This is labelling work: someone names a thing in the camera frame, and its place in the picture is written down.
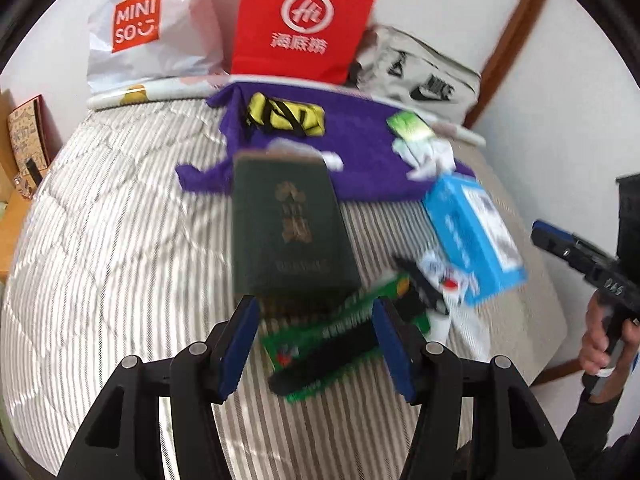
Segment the person's right hand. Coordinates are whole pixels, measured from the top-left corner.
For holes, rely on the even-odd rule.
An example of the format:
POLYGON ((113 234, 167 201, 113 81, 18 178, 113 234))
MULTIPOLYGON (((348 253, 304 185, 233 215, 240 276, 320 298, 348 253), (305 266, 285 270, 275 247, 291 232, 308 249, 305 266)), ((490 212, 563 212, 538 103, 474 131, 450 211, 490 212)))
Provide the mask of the person's right hand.
MULTIPOLYGON (((579 351, 578 360, 582 369, 590 375, 595 375, 610 364, 611 358, 606 354, 608 348, 608 336, 605 335, 603 320, 605 308, 595 292, 588 304, 586 313, 586 332, 582 337, 582 348, 579 351)), ((623 351, 618 358, 612 375, 628 376, 631 364, 639 350, 639 325, 632 321, 623 324, 622 338, 623 351)))

